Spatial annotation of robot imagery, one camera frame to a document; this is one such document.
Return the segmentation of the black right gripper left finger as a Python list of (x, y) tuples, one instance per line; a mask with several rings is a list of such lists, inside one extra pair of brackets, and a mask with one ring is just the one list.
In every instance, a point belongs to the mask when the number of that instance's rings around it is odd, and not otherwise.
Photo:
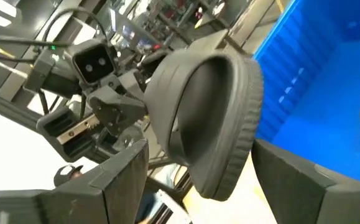
[(148, 160), (140, 140), (56, 189), (0, 191), (0, 224), (134, 224)]

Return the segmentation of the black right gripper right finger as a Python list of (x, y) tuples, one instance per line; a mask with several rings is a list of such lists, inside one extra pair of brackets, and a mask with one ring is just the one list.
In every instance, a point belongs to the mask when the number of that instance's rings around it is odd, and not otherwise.
[(251, 155), (277, 224), (360, 224), (360, 181), (263, 139)]

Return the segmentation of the black rubber slide sandal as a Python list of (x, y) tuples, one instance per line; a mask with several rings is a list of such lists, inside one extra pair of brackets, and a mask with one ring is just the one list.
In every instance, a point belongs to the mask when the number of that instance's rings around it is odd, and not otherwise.
[(253, 146), (263, 81), (259, 64), (235, 52), (176, 50), (144, 93), (152, 129), (165, 153), (186, 166), (203, 198), (232, 194)]

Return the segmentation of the metal shelving rack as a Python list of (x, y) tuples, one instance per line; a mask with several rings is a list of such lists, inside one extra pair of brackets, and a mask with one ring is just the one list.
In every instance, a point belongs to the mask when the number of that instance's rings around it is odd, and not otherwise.
[(144, 54), (159, 48), (185, 47), (217, 18), (226, 0), (106, 0), (97, 13), (117, 50)]

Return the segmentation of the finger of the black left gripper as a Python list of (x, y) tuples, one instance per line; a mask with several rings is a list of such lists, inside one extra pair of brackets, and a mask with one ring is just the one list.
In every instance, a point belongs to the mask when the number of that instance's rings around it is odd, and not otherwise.
[(111, 86), (102, 86), (86, 97), (93, 113), (110, 135), (118, 136), (146, 114), (145, 104), (132, 95), (121, 95)]
[(162, 60), (170, 53), (169, 50), (160, 49), (147, 55), (138, 66), (141, 74), (146, 78), (150, 78)]

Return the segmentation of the blue plastic bin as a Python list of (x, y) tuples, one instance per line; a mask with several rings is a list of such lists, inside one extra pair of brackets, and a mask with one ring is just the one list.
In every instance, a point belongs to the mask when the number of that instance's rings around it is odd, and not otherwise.
[(360, 181), (360, 0), (292, 0), (254, 58), (257, 137)]

